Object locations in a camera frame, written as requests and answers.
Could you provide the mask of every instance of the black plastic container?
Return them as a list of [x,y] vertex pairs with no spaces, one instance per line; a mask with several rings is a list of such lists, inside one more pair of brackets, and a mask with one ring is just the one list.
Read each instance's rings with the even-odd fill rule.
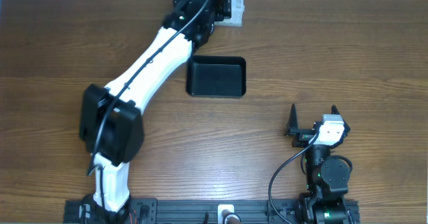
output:
[[193,97],[240,98],[247,90],[246,64],[242,57],[192,56],[186,91]]

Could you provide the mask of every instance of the brown wood surface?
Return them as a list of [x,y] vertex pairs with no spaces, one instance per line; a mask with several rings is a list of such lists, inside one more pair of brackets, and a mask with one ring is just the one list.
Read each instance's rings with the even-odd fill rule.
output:
[[[78,138],[82,93],[116,78],[149,46],[171,0],[2,0],[0,221],[60,222],[94,190]],[[134,197],[267,199],[298,150],[282,134],[332,104],[352,132],[347,198],[363,223],[427,215],[428,0],[245,0],[243,27],[218,27],[201,55],[247,60],[242,99],[192,98],[181,66],[144,114],[130,165]],[[275,198],[304,192],[298,161]]]

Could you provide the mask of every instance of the white connector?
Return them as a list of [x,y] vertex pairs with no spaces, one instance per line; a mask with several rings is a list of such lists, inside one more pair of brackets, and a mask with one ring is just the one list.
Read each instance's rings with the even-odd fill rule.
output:
[[229,19],[224,19],[223,21],[214,22],[216,26],[231,26],[231,27],[241,27],[242,26],[242,15],[245,10],[243,5],[243,0],[231,0],[232,6],[232,17]]

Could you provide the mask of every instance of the wooden table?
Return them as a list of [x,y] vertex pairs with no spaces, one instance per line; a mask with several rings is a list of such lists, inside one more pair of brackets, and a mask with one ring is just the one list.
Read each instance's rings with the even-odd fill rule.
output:
[[[60,222],[94,190],[78,138],[82,93],[149,46],[171,0],[2,0],[0,221]],[[363,223],[427,214],[428,0],[245,0],[243,27],[218,27],[198,54],[247,60],[238,100],[192,98],[185,66],[144,114],[130,165],[134,197],[267,199],[298,150],[283,136],[338,106],[352,128],[336,151],[354,163],[348,199]],[[274,198],[306,189],[298,161]]]

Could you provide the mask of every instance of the black metal base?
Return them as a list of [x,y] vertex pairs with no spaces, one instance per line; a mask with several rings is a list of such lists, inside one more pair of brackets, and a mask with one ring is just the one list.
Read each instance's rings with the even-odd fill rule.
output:
[[[274,199],[280,213],[295,224],[294,205],[296,199]],[[92,210],[84,220],[79,216],[82,201],[66,201],[64,223],[104,223],[97,218]],[[285,223],[270,207],[267,201],[158,201],[155,198],[131,200],[132,224],[202,224],[208,213],[208,224],[217,224],[217,207],[220,204],[232,204],[245,224],[276,224]],[[357,201],[346,201],[356,223],[360,223]]]

